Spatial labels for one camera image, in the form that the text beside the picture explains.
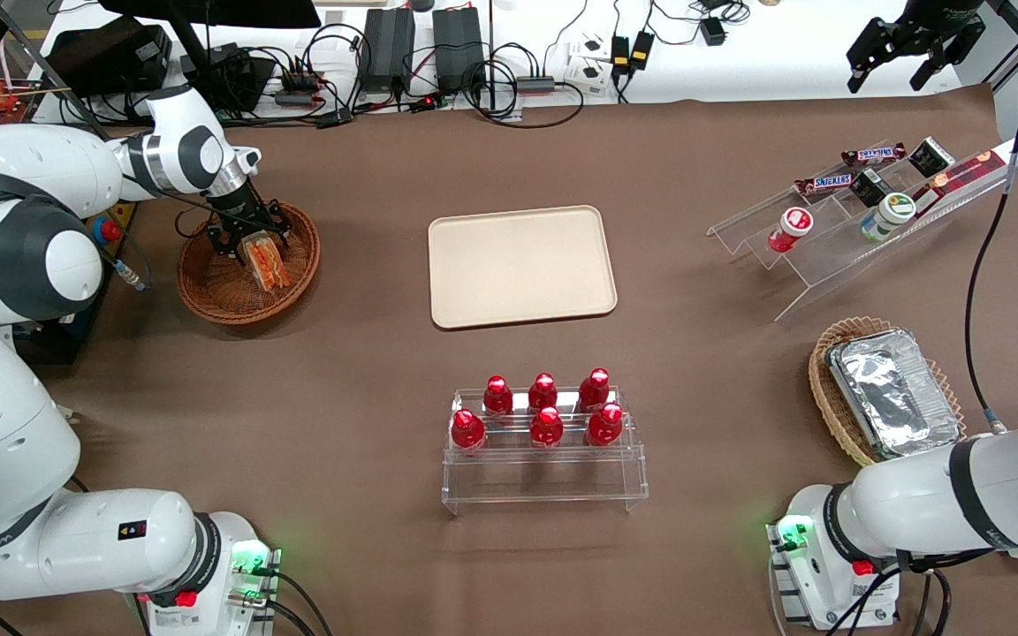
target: snickers bar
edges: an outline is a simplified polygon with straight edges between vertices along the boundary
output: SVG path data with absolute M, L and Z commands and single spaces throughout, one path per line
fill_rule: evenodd
M 800 193 L 800 196 L 807 197 L 817 192 L 849 188 L 853 180 L 853 174 L 833 174 L 831 177 L 805 178 L 805 180 L 796 180 L 795 189 Z
M 906 148 L 897 143 L 893 148 L 865 149 L 864 151 L 847 151 L 841 153 L 843 163 L 851 166 L 893 163 L 906 158 Z

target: white box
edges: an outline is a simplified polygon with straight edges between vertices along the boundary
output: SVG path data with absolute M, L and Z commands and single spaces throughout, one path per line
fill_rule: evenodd
M 568 47 L 568 54 L 571 57 L 583 57 L 585 60 L 611 62 L 611 37 L 606 33 L 590 31 L 574 34 Z
M 573 57 L 565 68 L 565 81 L 581 90 L 583 97 L 604 97 L 611 85 L 611 64 Z

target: red bottle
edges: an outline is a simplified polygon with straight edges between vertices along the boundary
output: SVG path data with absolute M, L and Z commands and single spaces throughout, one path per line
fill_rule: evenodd
M 482 404 L 490 415 L 512 415 L 512 390 L 509 383 L 501 375 L 493 375 L 486 383 L 486 395 L 482 396 Z
M 576 410 L 582 413 L 598 411 L 607 402 L 607 394 L 611 393 L 611 375 L 607 369 L 595 369 L 580 383 L 580 398 Z
M 528 426 L 529 438 L 532 438 L 533 448 L 553 448 L 560 446 L 560 439 L 565 437 L 565 422 L 555 406 L 541 408 L 541 412 L 532 416 Z
M 486 446 L 486 423 L 469 408 L 459 408 L 450 422 L 450 439 L 461 450 L 476 452 Z
M 607 446 L 623 432 L 623 408 L 609 402 L 591 415 L 583 429 L 583 445 Z
M 557 405 L 557 380 L 541 373 L 528 388 L 528 410 L 536 413 L 541 408 Z

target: beige tray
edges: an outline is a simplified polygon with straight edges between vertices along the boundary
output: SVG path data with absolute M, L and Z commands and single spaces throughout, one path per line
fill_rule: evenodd
M 591 206 L 438 218 L 427 237 L 442 329 L 597 315 L 618 302 Z

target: red emergency button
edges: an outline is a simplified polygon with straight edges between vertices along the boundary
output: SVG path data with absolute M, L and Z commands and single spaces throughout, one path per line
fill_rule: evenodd
M 104 240 L 112 242 L 120 238 L 120 225 L 117 225 L 116 221 L 107 218 L 105 221 L 101 222 L 101 237 Z
M 193 608 L 194 600 L 199 599 L 197 592 L 179 592 L 175 594 L 175 604 L 181 608 Z
M 855 572 L 855 576 L 866 576 L 868 574 L 874 574 L 874 564 L 869 563 L 869 561 L 854 561 L 851 564 L 851 569 Z

